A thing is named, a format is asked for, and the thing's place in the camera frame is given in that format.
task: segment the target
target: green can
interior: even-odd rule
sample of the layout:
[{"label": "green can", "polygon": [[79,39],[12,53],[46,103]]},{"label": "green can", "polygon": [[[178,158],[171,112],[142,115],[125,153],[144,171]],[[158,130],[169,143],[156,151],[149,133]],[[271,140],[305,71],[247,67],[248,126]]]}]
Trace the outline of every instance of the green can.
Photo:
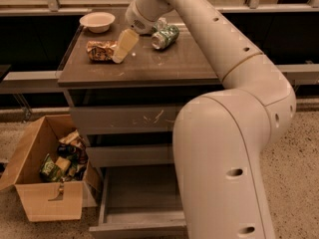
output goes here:
[{"label": "green can", "polygon": [[168,25],[152,34],[152,45],[157,50],[163,50],[171,45],[179,36],[179,28]]}]

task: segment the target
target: drawer front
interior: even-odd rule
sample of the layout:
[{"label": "drawer front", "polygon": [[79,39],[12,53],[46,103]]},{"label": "drawer front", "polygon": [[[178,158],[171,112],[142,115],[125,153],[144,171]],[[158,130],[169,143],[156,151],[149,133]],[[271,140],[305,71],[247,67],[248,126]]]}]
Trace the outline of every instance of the drawer front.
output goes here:
[{"label": "drawer front", "polygon": [[158,238],[166,236],[183,236],[186,233],[184,222],[178,224],[149,224],[148,227],[136,227],[129,224],[127,226],[119,226],[118,228],[109,228],[107,226],[90,227],[90,232],[95,239],[141,239],[141,238]]},{"label": "drawer front", "polygon": [[93,167],[173,163],[171,144],[88,147]]},{"label": "drawer front", "polygon": [[181,107],[138,106],[71,108],[81,134],[170,131]]}]

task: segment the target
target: speckled floor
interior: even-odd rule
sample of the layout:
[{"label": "speckled floor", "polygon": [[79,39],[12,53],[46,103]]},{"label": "speckled floor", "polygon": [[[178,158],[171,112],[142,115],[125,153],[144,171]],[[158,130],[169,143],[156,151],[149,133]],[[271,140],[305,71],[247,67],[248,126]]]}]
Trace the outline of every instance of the speckled floor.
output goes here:
[{"label": "speckled floor", "polygon": [[[288,132],[261,153],[261,169],[277,238],[319,238],[319,101],[298,100]],[[44,114],[67,111],[40,111]],[[20,112],[0,113],[2,160],[10,160],[28,123]],[[93,238],[98,208],[83,209],[80,221],[30,223],[14,188],[0,192],[0,238]]]}]

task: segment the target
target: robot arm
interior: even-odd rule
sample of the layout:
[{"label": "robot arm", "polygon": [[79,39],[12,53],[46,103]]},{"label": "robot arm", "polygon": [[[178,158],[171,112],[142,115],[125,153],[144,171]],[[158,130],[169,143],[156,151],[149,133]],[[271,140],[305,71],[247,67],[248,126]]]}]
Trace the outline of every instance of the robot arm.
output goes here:
[{"label": "robot arm", "polygon": [[171,9],[226,88],[189,102],[174,125],[189,237],[275,238],[259,154],[290,126],[294,92],[262,51],[206,0],[136,0],[126,16],[145,34]]}]

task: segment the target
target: open cardboard box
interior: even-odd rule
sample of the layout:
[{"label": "open cardboard box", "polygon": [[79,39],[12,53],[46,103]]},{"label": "open cardboard box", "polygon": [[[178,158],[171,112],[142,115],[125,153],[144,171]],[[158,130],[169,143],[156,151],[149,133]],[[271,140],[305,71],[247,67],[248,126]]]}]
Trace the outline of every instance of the open cardboard box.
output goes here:
[{"label": "open cardboard box", "polygon": [[83,180],[65,182],[60,196],[61,184],[43,182],[39,174],[47,153],[57,154],[58,139],[75,129],[69,115],[45,116],[30,123],[19,141],[0,179],[0,190],[16,187],[29,221],[81,219],[83,207],[97,206],[102,181],[90,161]]}]

